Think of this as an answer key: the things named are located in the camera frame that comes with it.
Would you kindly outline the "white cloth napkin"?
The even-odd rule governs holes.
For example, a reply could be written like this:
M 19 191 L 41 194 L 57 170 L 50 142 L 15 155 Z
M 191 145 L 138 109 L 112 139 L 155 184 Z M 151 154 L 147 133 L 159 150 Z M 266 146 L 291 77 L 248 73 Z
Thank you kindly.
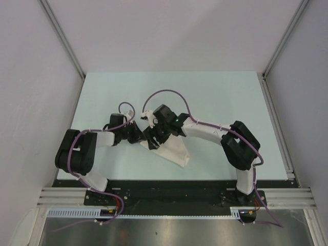
M 149 149 L 147 141 L 142 141 L 140 144 L 148 151 L 173 162 L 182 168 L 186 167 L 190 160 L 189 151 L 181 137 L 170 135 L 168 140 L 165 143 L 160 144 L 159 148 L 155 150 Z

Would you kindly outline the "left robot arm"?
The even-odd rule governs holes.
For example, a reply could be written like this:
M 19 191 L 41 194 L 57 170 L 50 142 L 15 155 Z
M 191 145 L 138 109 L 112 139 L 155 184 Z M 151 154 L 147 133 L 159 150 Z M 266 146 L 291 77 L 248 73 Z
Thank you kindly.
M 55 157 L 55 166 L 82 181 L 89 189 L 97 190 L 95 198 L 103 205 L 113 200 L 113 192 L 107 189 L 108 180 L 95 167 L 96 150 L 113 147 L 122 140 L 135 144 L 145 140 L 141 130 L 133 120 L 131 110 L 125 114 L 114 113 L 102 130 L 81 133 L 68 129 Z

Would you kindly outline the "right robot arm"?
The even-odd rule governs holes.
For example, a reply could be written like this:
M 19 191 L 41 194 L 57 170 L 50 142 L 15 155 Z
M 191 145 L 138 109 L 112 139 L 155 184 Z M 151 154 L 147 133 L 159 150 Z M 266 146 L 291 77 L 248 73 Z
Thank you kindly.
M 166 105 L 143 111 L 148 121 L 141 145 L 158 156 L 185 167 L 190 159 L 183 137 L 197 137 L 218 144 L 237 175 L 235 198 L 243 206 L 255 199 L 256 176 L 253 168 L 260 149 L 259 141 L 241 121 L 229 126 L 197 121 L 190 113 L 176 115 Z

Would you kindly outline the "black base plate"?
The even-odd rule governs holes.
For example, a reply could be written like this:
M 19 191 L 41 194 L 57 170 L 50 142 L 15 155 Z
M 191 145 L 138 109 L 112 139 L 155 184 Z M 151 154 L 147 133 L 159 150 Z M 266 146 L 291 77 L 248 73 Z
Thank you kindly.
M 78 181 L 56 180 L 55 188 L 84 188 Z M 111 180 L 104 194 L 86 191 L 84 205 L 115 207 L 122 200 L 123 215 L 132 216 L 221 216 L 233 207 L 252 209 L 267 202 L 271 192 L 294 191 L 293 180 L 260 180 L 254 198 L 243 205 L 235 198 L 234 180 Z

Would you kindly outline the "aluminium frame rail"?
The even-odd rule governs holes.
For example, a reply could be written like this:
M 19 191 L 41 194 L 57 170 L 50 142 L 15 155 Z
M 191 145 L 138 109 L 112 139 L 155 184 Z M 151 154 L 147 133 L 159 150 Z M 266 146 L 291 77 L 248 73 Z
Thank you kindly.
M 84 206 L 86 188 L 43 188 L 38 207 L 82 207 Z

